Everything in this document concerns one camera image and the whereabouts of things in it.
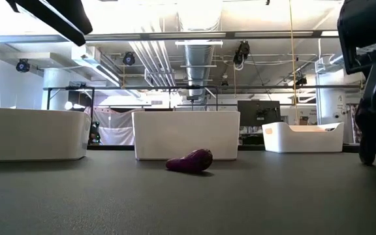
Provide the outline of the black workstation frame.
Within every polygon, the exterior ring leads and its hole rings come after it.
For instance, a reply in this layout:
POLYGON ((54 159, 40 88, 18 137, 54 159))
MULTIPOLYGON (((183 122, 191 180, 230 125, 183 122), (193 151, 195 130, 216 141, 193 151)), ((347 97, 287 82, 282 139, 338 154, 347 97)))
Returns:
POLYGON ((50 106, 50 99, 55 97, 55 95, 51 95, 52 91, 54 90, 56 93, 60 91, 76 91, 76 92, 85 92, 90 91, 91 95, 94 96, 96 91, 126 91, 133 96, 138 96, 137 92, 141 91, 160 91, 165 92, 171 97, 172 93, 177 93, 180 91, 190 91, 190 90, 199 90, 205 91, 209 95, 211 95, 216 103, 215 107, 218 108, 220 104, 218 104, 219 94, 221 91, 229 90, 232 91, 232 94, 236 96, 238 94, 238 90, 263 90, 264 94, 267 94, 268 97, 272 94, 273 89, 289 89, 292 90, 294 98, 293 101, 296 101, 297 91, 300 89, 359 89, 362 88, 358 85, 314 85, 314 86, 153 86, 153 87, 143 87, 143 86, 131 86, 131 87, 90 87, 90 86, 67 86, 67 87, 44 87, 43 90, 48 92, 48 101, 47 101, 47 109, 49 110, 50 106))

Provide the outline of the grey overhead beam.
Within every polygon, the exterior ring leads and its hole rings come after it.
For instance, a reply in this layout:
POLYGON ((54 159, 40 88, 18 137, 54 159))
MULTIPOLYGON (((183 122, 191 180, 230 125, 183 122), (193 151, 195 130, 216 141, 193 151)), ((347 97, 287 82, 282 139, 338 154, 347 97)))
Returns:
MULTIPOLYGON (((86 42, 116 42, 138 40, 246 40, 246 39, 336 39, 336 30, 309 31, 190 31, 167 33, 90 34, 86 42)), ((61 35, 0 35, 0 43, 55 43, 66 42, 61 35)))

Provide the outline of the black monitor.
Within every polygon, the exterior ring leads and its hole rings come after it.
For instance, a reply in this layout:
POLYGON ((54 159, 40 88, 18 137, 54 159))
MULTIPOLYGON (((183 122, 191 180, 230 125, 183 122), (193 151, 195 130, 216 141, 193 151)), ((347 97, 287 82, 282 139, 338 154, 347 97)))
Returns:
POLYGON ((279 101, 238 101, 240 126, 258 127, 281 122, 279 101))

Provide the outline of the black table mat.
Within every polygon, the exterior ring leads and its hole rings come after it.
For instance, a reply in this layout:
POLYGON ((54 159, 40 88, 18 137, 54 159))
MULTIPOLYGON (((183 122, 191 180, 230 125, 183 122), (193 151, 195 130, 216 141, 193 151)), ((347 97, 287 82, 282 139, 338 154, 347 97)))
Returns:
POLYGON ((241 151, 197 175, 131 151, 0 163, 0 234, 376 235, 376 162, 241 151))

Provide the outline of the white hanging cloth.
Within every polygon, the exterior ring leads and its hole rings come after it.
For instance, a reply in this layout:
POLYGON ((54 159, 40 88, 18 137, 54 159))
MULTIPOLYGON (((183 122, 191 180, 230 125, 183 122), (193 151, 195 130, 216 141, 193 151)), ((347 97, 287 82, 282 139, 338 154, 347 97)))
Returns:
POLYGON ((133 146, 133 113, 139 111, 143 109, 117 112, 111 108, 94 107, 93 113, 90 107, 84 110, 86 114, 93 115, 95 133, 104 146, 133 146))

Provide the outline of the purple eggplant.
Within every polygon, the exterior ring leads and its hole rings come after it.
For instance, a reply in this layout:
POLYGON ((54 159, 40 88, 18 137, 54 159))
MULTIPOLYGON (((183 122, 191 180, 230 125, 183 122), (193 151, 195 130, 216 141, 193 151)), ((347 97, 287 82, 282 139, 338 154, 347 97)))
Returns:
POLYGON ((177 159, 167 160, 168 170, 185 173, 198 173, 208 169, 213 163, 213 154, 209 149, 198 149, 177 159))

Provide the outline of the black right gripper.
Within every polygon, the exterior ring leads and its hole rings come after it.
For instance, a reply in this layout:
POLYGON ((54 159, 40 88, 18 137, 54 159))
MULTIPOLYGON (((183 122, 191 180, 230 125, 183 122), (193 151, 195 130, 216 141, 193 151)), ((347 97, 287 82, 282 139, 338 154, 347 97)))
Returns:
POLYGON ((345 0, 337 31, 346 73, 370 67, 355 121, 361 131, 360 161, 371 166, 376 156, 376 0, 345 0))

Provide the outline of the white ceiling pipes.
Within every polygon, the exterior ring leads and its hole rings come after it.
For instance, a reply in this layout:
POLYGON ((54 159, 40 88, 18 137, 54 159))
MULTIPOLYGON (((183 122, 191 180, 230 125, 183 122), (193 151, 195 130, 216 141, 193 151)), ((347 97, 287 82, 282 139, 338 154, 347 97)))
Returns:
POLYGON ((144 66, 145 81, 151 87, 176 85, 174 69, 163 41, 130 41, 129 44, 144 66))

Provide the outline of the distant robot with green lights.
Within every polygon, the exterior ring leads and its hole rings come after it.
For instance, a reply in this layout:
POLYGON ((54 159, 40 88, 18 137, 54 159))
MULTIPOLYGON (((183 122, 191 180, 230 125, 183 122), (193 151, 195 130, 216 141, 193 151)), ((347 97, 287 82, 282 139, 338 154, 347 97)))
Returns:
POLYGON ((99 125, 98 121, 93 121, 91 123, 91 128, 89 132, 89 145, 99 145, 101 143, 101 136, 99 134, 99 125))

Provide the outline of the black aluminium rig frame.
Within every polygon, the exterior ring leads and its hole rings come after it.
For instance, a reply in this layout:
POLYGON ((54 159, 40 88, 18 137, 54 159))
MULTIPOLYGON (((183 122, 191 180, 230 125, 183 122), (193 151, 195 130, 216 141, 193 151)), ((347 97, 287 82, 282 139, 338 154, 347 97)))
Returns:
MULTIPOLYGON (((94 151, 134 151, 134 146, 88 146, 88 150, 94 151)), ((238 151, 264 151, 264 145, 240 145, 238 151)), ((342 152, 358 153, 359 145, 343 145, 342 152)))

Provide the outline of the silver ventilation duct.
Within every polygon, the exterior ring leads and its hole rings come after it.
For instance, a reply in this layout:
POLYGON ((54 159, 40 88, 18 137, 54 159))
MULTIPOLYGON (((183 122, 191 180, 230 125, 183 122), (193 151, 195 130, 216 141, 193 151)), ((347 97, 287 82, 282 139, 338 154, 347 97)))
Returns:
POLYGON ((205 86, 210 75, 214 53, 211 45, 184 46, 185 70, 189 86, 205 86))

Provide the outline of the white plastic basket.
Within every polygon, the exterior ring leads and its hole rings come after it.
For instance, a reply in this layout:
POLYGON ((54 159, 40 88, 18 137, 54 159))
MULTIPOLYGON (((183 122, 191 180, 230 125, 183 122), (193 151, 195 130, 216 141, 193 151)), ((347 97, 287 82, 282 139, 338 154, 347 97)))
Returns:
POLYGON ((237 111, 134 112, 134 151, 138 160, 180 158, 209 149, 217 161, 238 156, 237 111))
POLYGON ((0 108, 0 162, 80 159, 90 125, 83 112, 0 108))
POLYGON ((324 125, 288 125, 284 122, 262 126, 264 147, 275 153, 342 152, 344 122, 324 125))

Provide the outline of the brown dotted curtain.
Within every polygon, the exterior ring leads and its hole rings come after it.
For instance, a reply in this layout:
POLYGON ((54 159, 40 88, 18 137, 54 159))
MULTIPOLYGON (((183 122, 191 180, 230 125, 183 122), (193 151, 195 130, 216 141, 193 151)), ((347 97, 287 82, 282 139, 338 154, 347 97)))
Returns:
POLYGON ((357 104, 347 105, 347 116, 348 116, 348 122, 351 128, 351 136, 352 136, 353 144, 359 144, 361 141, 361 137, 362 137, 362 133, 356 123, 357 108, 358 108, 357 104))

